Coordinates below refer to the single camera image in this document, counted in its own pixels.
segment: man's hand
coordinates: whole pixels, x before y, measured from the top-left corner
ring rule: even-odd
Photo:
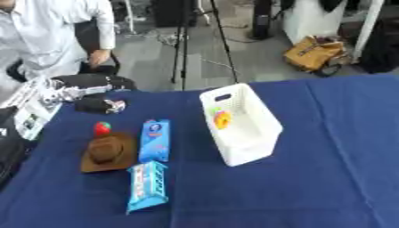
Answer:
[[[102,64],[106,60],[108,60],[109,58],[110,58],[110,50],[101,49],[101,50],[94,51],[90,55],[90,60],[89,60],[90,67],[96,68],[100,64]]]

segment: blue tablecloth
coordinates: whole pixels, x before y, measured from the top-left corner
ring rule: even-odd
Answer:
[[[114,93],[118,115],[71,105],[44,131],[0,193],[0,227],[397,228],[399,77],[334,77],[252,87],[284,126],[274,154],[226,166],[203,118],[200,92]],[[126,171],[79,171],[93,125],[139,134],[172,121],[166,205],[126,216]]]

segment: blue snack package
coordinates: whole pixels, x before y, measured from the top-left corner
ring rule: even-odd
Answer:
[[[169,160],[170,121],[151,120],[142,127],[139,161],[146,163],[152,160],[167,162]]]
[[[167,167],[151,161],[127,169],[131,175],[130,199],[126,213],[167,203],[164,170]]]

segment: toy orange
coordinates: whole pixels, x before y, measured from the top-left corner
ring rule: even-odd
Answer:
[[[217,129],[225,129],[232,122],[232,115],[227,111],[218,111],[215,114],[214,121]]]

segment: basket handle hole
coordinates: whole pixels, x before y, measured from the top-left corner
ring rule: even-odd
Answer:
[[[221,101],[224,101],[224,100],[227,100],[227,99],[230,99],[230,98],[232,98],[231,94],[225,94],[225,95],[217,96],[215,98],[215,102],[221,102]]]

